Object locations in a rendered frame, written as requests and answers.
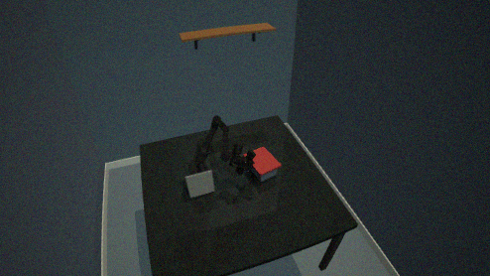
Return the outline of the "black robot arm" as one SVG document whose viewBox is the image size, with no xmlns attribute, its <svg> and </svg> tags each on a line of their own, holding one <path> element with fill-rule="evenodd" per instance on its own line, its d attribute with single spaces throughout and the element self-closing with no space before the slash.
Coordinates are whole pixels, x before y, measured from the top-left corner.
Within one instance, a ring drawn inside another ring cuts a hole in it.
<svg viewBox="0 0 490 276">
<path fill-rule="evenodd" d="M 207 149 L 209 147 L 209 144 L 212 140 L 212 137 L 216 131 L 216 129 L 220 127 L 223 130 L 223 148 L 221 152 L 221 160 L 224 162 L 227 162 L 230 158 L 229 166 L 234 166 L 234 164 L 239 165 L 241 163 L 241 157 L 236 156 L 242 153 L 243 146 L 239 144 L 233 144 L 232 151 L 229 152 L 228 150 L 228 131 L 229 128 L 223 123 L 221 120 L 220 116 L 215 115 L 212 118 L 211 122 L 211 127 L 209 129 L 209 132 L 205 138 L 205 141 L 198 151 L 199 153 L 197 154 L 197 159 L 195 160 L 196 163 L 196 168 L 199 173 L 205 173 L 207 172 L 206 165 L 204 164 L 204 160 L 206 159 L 207 155 Z M 232 154 L 233 153 L 233 154 Z M 251 161 L 243 161 L 243 165 L 240 167 L 244 169 L 247 172 L 250 172 L 253 168 L 253 163 Z"/>
</svg>

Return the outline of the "red box lid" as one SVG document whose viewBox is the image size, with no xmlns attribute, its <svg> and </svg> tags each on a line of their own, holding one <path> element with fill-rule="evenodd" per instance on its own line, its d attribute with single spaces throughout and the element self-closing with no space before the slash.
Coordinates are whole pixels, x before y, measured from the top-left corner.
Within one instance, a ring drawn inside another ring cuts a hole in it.
<svg viewBox="0 0 490 276">
<path fill-rule="evenodd" d="M 282 165 L 264 148 L 261 147 L 253 151 L 256 156 L 253 159 L 253 168 L 260 177 L 273 172 L 282 167 Z"/>
</svg>

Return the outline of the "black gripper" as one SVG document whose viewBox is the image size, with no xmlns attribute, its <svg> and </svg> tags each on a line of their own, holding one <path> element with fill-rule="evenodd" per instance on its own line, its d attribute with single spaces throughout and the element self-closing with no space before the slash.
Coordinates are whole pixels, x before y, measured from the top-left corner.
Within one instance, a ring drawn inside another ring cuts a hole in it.
<svg viewBox="0 0 490 276">
<path fill-rule="evenodd" d="M 244 157 L 239 156 L 239 157 L 241 157 L 241 163 L 239 164 L 239 166 L 241 167 L 241 166 L 243 165 L 243 161 L 251 161 L 253 164 L 255 164 L 255 163 L 253 162 L 253 159 L 255 158 L 255 156 L 256 156 L 256 154 L 255 154 L 255 153 L 254 153 L 252 150 L 249 150 L 249 151 L 247 152 L 247 156 L 246 156 L 245 158 L 244 158 Z M 243 175 L 243 173 L 244 173 L 242 170 L 244 170 L 244 169 L 240 168 L 239 166 L 236 168 L 236 170 L 235 170 L 235 171 L 236 171 L 236 173 L 237 173 L 239 176 L 242 176 L 242 175 Z M 244 170 L 244 171 L 245 171 L 245 170 Z"/>
</svg>

